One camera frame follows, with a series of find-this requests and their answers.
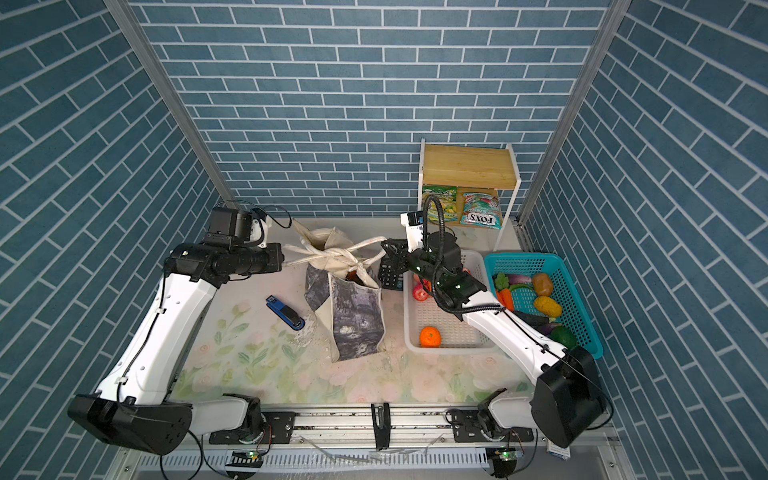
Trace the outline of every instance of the green snack package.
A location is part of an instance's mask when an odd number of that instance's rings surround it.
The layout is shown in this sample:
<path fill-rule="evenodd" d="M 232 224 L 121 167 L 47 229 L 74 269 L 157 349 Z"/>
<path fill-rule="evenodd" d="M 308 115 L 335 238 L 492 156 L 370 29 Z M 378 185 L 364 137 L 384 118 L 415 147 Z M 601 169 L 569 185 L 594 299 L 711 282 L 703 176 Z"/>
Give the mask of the green snack package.
<path fill-rule="evenodd" d="M 456 211 L 456 195 L 458 194 L 457 187 L 442 187 L 440 185 L 425 185 L 422 188 L 422 204 L 427 195 L 435 195 L 440 199 L 442 205 L 442 213 L 446 222 L 454 222 L 458 220 L 458 212 Z M 430 204 L 429 211 L 427 211 L 427 217 L 429 221 L 437 222 L 437 210 L 435 206 Z"/>

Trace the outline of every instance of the table surface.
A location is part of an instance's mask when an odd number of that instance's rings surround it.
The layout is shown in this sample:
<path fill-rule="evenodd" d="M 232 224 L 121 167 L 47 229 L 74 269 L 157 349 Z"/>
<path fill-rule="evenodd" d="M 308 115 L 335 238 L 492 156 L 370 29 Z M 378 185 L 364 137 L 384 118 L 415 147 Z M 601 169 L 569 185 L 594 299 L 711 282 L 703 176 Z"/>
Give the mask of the table surface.
<path fill-rule="evenodd" d="M 310 229 L 338 226 L 355 242 L 374 235 L 402 237 L 399 219 L 302 219 Z M 457 229 L 459 245 L 487 253 L 495 230 Z M 270 241 L 300 245 L 292 230 L 275 228 Z M 502 250 L 519 250 L 512 229 Z M 367 250 L 371 257 L 376 249 Z M 499 350 L 488 355 L 422 355 L 406 348 L 403 294 L 383 290 L 383 351 L 331 362 L 329 332 L 304 300 L 306 265 L 230 282 L 214 297 L 171 398 L 257 396 L 266 404 L 315 406 L 371 402 L 457 404 L 483 400 L 497 388 L 531 389 L 520 367 Z M 294 332 L 266 307 L 274 295 L 306 326 Z"/>

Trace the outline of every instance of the green vegetable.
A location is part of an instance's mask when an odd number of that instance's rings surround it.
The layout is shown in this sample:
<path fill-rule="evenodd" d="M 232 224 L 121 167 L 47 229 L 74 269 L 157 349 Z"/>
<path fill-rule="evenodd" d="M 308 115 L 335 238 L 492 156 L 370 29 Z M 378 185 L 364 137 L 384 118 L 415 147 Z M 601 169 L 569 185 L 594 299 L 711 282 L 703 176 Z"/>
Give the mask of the green vegetable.
<path fill-rule="evenodd" d="M 493 284 L 496 286 L 496 290 L 509 288 L 509 278 L 503 273 L 497 273 L 496 278 L 493 279 Z"/>
<path fill-rule="evenodd" d="M 572 349 L 578 345 L 578 339 L 566 326 L 556 326 L 552 333 L 549 334 L 549 338 L 553 339 L 557 343 L 562 343 L 567 349 Z"/>
<path fill-rule="evenodd" d="M 509 286 L 509 291 L 517 290 L 518 288 L 527 288 L 528 290 L 533 290 L 533 287 L 528 285 L 527 283 L 516 283 L 515 285 Z"/>

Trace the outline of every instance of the purple eggplant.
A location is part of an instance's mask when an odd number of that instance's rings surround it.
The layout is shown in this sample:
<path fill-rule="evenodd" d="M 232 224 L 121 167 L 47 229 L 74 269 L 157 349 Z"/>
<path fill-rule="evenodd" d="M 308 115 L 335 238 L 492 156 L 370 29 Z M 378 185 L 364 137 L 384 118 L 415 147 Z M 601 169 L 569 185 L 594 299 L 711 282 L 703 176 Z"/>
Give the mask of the purple eggplant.
<path fill-rule="evenodd" d="M 514 285 L 515 283 L 533 283 L 533 279 L 531 277 L 518 275 L 517 273 L 510 273 L 507 275 L 507 278 L 509 278 L 510 285 Z"/>
<path fill-rule="evenodd" d="M 558 328 L 561 324 L 557 322 L 547 323 L 545 325 L 535 326 L 537 332 L 539 332 L 541 335 L 549 336 L 550 333 L 552 333 L 552 330 Z"/>

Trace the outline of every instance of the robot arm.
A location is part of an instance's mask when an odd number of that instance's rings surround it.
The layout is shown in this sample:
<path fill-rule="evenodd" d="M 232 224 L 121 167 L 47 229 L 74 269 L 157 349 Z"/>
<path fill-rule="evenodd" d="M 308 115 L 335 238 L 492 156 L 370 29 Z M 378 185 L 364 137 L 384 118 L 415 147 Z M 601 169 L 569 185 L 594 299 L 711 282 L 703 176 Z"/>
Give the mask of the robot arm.
<path fill-rule="evenodd" d="M 202 434 L 247 425 L 258 430 L 258 400 L 226 397 L 193 405 L 168 402 L 216 291 L 230 275 L 279 272 L 283 254 L 267 243 L 270 218 L 214 208 L 200 243 L 178 245 L 164 261 L 152 304 L 114 368 L 90 395 L 72 399 L 68 414 L 106 443 L 165 455 L 187 431 Z"/>
<path fill-rule="evenodd" d="M 424 209 L 430 201 L 442 219 L 436 198 L 428 197 Z M 422 211 L 402 214 L 406 240 L 382 243 L 393 266 L 430 280 L 431 294 L 441 309 L 483 332 L 519 364 L 535 386 L 529 418 L 554 444 L 567 447 L 606 407 L 594 358 L 580 346 L 569 351 L 507 311 L 482 282 L 463 271 L 461 250 L 456 238 L 445 233 L 444 223 L 439 232 L 426 235 L 423 218 Z M 514 425 L 511 419 L 521 417 L 520 399 L 506 400 L 502 394 L 481 404 L 481 410 L 486 407 L 493 417 L 488 422 L 504 429 Z"/>

